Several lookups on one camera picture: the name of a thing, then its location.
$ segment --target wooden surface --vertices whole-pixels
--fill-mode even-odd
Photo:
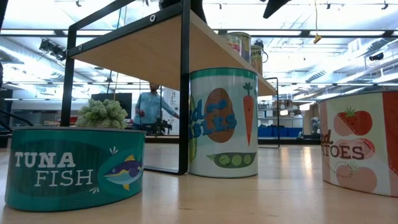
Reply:
[[[178,16],[73,58],[179,90],[180,36],[181,16]],[[191,13],[190,71],[211,67],[255,71],[195,13]],[[259,75],[259,96],[275,93],[275,88]]]
[[[177,145],[148,144],[146,151],[146,163],[169,162],[170,167],[178,156]],[[7,162],[8,153],[0,152],[1,197]],[[260,149],[255,177],[211,179],[145,172],[143,192],[102,207],[32,213],[8,208],[0,200],[1,223],[397,223],[398,198],[335,187],[323,182],[321,174],[319,146]]]

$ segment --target wooden shelf board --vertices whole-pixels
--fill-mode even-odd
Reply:
[[[191,11],[190,71],[211,67],[254,71],[239,54]],[[180,88],[181,16],[99,45],[73,58],[125,75]],[[276,90],[259,75],[259,96]]]

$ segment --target blue shirt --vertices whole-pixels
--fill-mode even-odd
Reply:
[[[175,115],[176,112],[164,101],[162,98],[162,108],[170,115]],[[144,111],[145,115],[140,118],[136,113],[134,116],[134,124],[153,124],[156,119],[160,117],[160,96],[159,94],[141,93],[136,104],[136,109]]]

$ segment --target small plant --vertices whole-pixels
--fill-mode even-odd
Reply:
[[[90,99],[88,106],[82,107],[79,113],[81,116],[76,121],[77,127],[124,129],[127,126],[124,122],[127,112],[118,101]]]

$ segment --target fish illustration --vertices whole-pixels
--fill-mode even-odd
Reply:
[[[103,177],[112,183],[123,185],[126,190],[130,190],[130,184],[136,181],[143,171],[142,164],[136,161],[133,155],[130,155],[124,162],[107,171]]]

